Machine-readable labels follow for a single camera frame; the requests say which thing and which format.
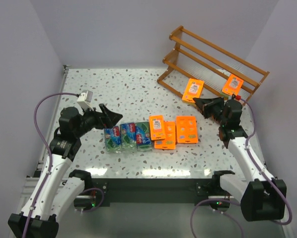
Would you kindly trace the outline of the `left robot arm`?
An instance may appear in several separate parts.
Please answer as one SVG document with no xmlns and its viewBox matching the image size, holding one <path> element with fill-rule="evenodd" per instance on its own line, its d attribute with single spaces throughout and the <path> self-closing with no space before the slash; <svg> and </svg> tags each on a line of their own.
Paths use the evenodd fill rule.
<svg viewBox="0 0 297 238">
<path fill-rule="evenodd" d="M 122 115 L 100 104 L 100 111 L 75 107 L 60 113 L 59 127 L 48 146 L 49 156 L 28 201 L 18 214 L 11 214 L 8 225 L 17 238 L 54 238 L 59 222 L 75 198 L 94 190 L 91 174 L 73 170 L 63 188 L 59 188 L 81 147 L 81 137 L 93 129 L 113 128 Z"/>
</svg>

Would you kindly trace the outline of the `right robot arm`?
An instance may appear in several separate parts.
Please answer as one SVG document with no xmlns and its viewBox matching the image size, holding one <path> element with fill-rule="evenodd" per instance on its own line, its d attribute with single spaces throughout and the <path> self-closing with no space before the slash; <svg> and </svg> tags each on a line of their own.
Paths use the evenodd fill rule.
<svg viewBox="0 0 297 238">
<path fill-rule="evenodd" d="M 204 118 L 212 118 L 219 126 L 219 138 L 234 156 L 243 172 L 245 182 L 230 171 L 213 175 L 214 186 L 227 191 L 240 204 L 247 221 L 280 220 L 285 213 L 287 186 L 275 178 L 255 154 L 250 136 L 241 126 L 242 99 L 193 99 Z"/>
</svg>

